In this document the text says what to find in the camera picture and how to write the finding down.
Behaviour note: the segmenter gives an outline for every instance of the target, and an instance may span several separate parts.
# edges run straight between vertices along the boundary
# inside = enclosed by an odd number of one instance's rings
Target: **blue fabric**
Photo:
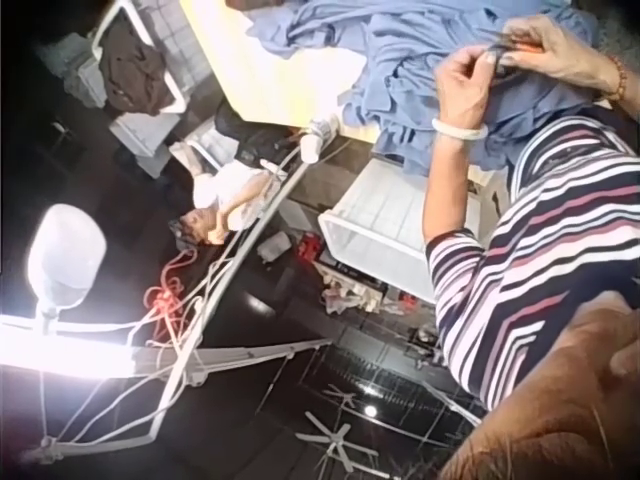
[[[249,14],[247,32],[268,51],[288,58],[300,48],[334,46],[367,57],[362,74],[340,97],[351,126],[377,122],[374,152],[404,158],[404,170],[427,175],[438,113],[434,68],[465,45],[491,44],[514,16],[544,13],[593,45],[595,19],[562,0],[295,0]],[[489,136],[476,142],[471,161],[483,170],[515,163],[554,113],[588,105],[593,92],[543,75],[520,72],[496,82],[486,115]]]

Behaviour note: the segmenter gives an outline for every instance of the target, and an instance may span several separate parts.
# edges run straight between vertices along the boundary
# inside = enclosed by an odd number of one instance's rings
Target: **white shirt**
[[[256,175],[265,170],[247,167],[238,160],[224,165],[216,175],[202,173],[193,177],[193,205],[207,208],[214,203],[224,208]],[[251,226],[280,188],[280,181],[272,178],[266,191],[251,202],[236,208],[229,214],[229,230],[239,231]]]

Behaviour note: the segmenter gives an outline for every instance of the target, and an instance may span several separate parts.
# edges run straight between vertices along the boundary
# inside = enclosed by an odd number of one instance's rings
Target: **yellow table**
[[[303,50],[284,60],[248,37],[251,22],[223,0],[180,4],[222,90],[247,121],[304,127],[319,112],[338,112],[338,95],[353,85],[365,64],[364,56],[340,48]],[[343,125],[340,133],[374,143],[379,130]],[[482,186],[490,177],[476,167],[469,173]]]

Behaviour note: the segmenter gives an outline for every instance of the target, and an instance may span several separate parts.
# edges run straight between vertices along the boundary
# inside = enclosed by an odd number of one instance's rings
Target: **orange bracelet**
[[[620,78],[620,81],[618,82],[618,88],[615,92],[605,93],[603,97],[611,102],[619,102],[620,100],[622,100],[627,90],[627,72],[618,57],[614,57],[612,55],[608,55],[608,57],[613,63],[615,63],[616,68],[618,69],[618,76]]]

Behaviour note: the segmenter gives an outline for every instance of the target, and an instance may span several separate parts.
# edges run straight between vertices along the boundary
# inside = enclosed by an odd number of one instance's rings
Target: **white bin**
[[[434,303],[422,239],[426,179],[372,159],[347,193],[319,216],[331,254],[340,262]],[[480,200],[469,194],[467,228],[478,234]]]

